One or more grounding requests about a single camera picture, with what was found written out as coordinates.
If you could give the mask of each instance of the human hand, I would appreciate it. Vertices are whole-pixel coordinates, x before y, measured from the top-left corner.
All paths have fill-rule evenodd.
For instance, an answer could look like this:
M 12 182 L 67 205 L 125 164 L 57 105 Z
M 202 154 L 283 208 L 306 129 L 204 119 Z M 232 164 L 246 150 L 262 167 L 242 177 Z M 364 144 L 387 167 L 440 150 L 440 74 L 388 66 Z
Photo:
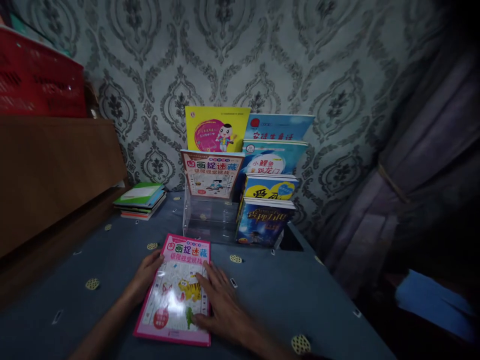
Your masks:
M 155 250 L 142 260 L 133 279 L 123 292 L 121 297 L 133 306 L 140 304 L 144 300 L 145 293 L 152 283 L 157 269 L 164 262 L 165 257 L 160 255 L 161 252 L 161 250 Z
M 196 314 L 193 323 L 233 343 L 247 346 L 249 339 L 255 336 L 257 326 L 238 305 L 235 290 L 223 270 L 213 262 L 209 265 L 204 261 L 203 267 L 209 280 L 198 272 L 195 276 L 210 300 L 213 316 Z

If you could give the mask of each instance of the blue tablecloth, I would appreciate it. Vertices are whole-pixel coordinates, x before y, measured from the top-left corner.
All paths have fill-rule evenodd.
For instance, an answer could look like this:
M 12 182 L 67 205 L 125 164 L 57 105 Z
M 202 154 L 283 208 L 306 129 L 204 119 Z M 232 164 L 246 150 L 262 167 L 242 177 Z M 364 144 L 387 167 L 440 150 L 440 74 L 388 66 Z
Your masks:
M 2 359 L 64 359 L 115 302 L 151 251 L 149 243 L 163 244 L 168 233 L 182 234 L 183 193 L 169 193 L 150 219 L 139 221 L 112 216 L 31 292 L 0 314 Z M 111 224 L 111 230 L 104 226 Z M 292 229 L 305 251 L 249 246 L 212 245 L 212 259 L 235 279 L 244 307 L 290 346 L 304 334 L 312 352 L 335 360 L 394 359 L 384 342 L 335 283 L 301 235 Z M 243 258 L 241 264 L 230 255 Z M 88 279 L 100 280 L 95 291 Z M 61 317 L 52 321 L 58 311 Z M 132 335 L 140 313 L 129 317 L 105 355 L 112 359 L 250 359 L 252 354 L 212 336 L 211 347 L 199 348 L 136 338 Z

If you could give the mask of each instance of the red crate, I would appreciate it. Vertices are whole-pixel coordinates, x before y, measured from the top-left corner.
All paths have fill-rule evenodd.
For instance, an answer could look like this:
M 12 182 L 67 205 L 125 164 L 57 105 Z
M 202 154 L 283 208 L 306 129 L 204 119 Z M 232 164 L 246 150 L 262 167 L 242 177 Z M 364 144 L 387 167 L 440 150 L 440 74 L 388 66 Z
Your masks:
M 0 26 L 0 114 L 85 118 L 83 69 Z

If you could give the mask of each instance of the damask pattern wallpaper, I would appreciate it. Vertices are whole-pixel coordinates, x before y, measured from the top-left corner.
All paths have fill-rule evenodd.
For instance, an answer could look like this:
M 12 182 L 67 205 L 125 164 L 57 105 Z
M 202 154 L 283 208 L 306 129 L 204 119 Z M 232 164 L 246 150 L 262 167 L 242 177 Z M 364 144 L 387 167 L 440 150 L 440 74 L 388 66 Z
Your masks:
M 368 170 L 442 40 L 434 0 L 28 0 L 85 66 L 130 181 L 185 183 L 185 106 L 314 114 L 294 221 L 311 242 Z

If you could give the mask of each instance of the book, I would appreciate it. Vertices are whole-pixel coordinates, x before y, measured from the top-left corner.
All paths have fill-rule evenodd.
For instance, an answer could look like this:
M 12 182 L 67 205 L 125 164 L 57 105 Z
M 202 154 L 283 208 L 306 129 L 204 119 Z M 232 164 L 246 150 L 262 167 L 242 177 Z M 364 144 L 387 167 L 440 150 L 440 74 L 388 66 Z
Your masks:
M 115 200 L 113 205 L 151 208 L 164 193 L 164 187 L 161 183 L 139 182 Z
M 113 206 L 115 209 L 118 209 L 120 211 L 126 211 L 126 212 L 134 212 L 134 213 L 144 213 L 144 214 L 149 214 L 152 212 L 152 209 L 149 208 L 141 208 L 141 207 L 128 207 L 128 206 Z
M 313 115 L 250 114 L 245 139 L 302 141 Z
M 239 244 L 273 247 L 295 210 L 295 205 L 290 200 L 244 197 L 238 212 L 236 241 Z
M 243 196 L 246 198 L 289 200 L 299 180 L 293 175 L 264 176 L 246 174 Z
M 180 150 L 192 196 L 230 199 L 245 154 Z
M 133 335 L 170 343 L 209 347 L 210 334 L 192 322 L 192 315 L 210 315 L 207 294 L 195 277 L 207 277 L 210 243 L 174 234 L 166 236 L 165 256 L 147 292 Z
M 292 174 L 307 147 L 304 141 L 245 139 L 242 172 Z
M 188 150 L 240 153 L 249 107 L 185 106 Z
M 163 196 L 160 199 L 158 199 L 156 204 L 151 209 L 150 213 L 136 212 L 136 211 L 133 211 L 133 210 L 130 210 L 130 211 L 129 210 L 122 210 L 121 213 L 120 213 L 120 216 L 122 218 L 126 218 L 126 219 L 137 219 L 137 220 L 148 221 L 155 214 L 157 209 L 160 207 L 160 204 L 164 202 L 166 197 L 167 197 L 167 194 L 164 192 Z

